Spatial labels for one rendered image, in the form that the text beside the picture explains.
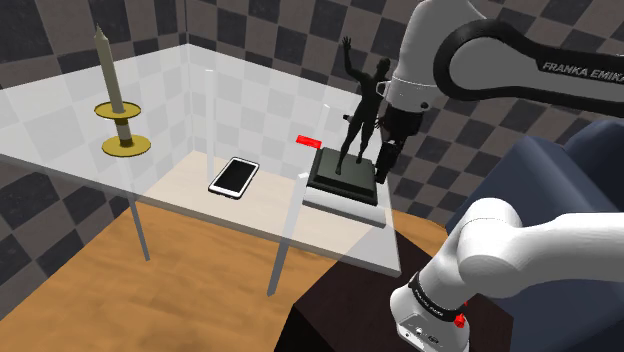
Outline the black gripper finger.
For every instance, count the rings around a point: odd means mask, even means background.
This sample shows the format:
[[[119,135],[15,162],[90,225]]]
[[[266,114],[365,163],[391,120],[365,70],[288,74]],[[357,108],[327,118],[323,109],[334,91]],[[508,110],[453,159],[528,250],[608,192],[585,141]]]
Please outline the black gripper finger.
[[[375,163],[375,181],[377,183],[383,184],[385,182],[388,172],[395,165],[402,149],[402,143],[396,144],[394,141],[382,143]]]

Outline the black human figure statue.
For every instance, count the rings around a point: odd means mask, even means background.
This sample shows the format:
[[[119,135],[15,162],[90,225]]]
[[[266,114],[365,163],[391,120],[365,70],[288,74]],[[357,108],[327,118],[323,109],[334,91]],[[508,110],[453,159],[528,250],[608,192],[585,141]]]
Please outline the black human figure statue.
[[[351,115],[343,116],[348,128],[340,149],[323,147],[316,152],[308,185],[376,206],[375,168],[363,154],[379,126],[382,96],[377,85],[387,80],[391,61],[386,57],[380,59],[375,72],[368,74],[352,65],[350,37],[342,39],[342,48],[345,71],[359,83],[361,99]]]

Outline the pale grey flat slab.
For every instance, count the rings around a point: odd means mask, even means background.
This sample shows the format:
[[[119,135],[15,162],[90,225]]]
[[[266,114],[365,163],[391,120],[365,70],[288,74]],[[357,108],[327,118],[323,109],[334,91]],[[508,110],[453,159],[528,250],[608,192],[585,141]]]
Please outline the pale grey flat slab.
[[[306,188],[302,204],[378,228],[384,228],[389,223],[387,211],[382,206],[369,205],[311,187]]]

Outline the dark robot stand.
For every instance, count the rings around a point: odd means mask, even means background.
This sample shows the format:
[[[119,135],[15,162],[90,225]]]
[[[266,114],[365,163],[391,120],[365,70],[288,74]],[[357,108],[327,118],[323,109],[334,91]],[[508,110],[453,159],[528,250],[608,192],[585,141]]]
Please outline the dark robot stand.
[[[397,334],[390,295],[431,257],[396,237],[399,277],[334,264],[293,304],[274,352],[417,352]]]

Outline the white-framed black smartphone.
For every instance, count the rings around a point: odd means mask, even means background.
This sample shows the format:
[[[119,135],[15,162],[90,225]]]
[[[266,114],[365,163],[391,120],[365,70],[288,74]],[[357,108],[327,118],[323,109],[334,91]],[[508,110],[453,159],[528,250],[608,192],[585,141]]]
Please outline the white-framed black smartphone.
[[[232,157],[210,183],[208,191],[239,200],[258,170],[258,163],[240,157]]]

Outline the beige candle on brass holder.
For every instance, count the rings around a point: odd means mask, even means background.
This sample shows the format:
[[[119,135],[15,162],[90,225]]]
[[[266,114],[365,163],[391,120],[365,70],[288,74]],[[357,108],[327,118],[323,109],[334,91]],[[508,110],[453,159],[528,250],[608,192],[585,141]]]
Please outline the beige candle on brass holder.
[[[129,158],[142,155],[151,148],[151,142],[144,136],[131,132],[129,120],[141,113],[141,108],[122,99],[109,39],[101,27],[96,25],[94,43],[106,85],[109,101],[94,108],[94,113],[114,122],[116,135],[102,143],[102,151],[113,157]]]

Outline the clear glass table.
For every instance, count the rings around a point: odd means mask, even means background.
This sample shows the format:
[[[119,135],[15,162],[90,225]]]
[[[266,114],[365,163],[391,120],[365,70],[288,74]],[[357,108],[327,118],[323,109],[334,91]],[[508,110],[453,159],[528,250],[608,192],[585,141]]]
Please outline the clear glass table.
[[[102,143],[116,135],[94,113],[107,100],[99,67],[0,91],[0,160],[59,176],[352,265],[398,276],[390,192],[377,189],[384,228],[302,204],[314,151],[298,135],[335,148],[342,116],[357,96],[337,88],[185,44],[115,65],[129,122],[151,142],[144,154],[116,158]],[[244,195],[208,186],[232,157],[259,164]]]

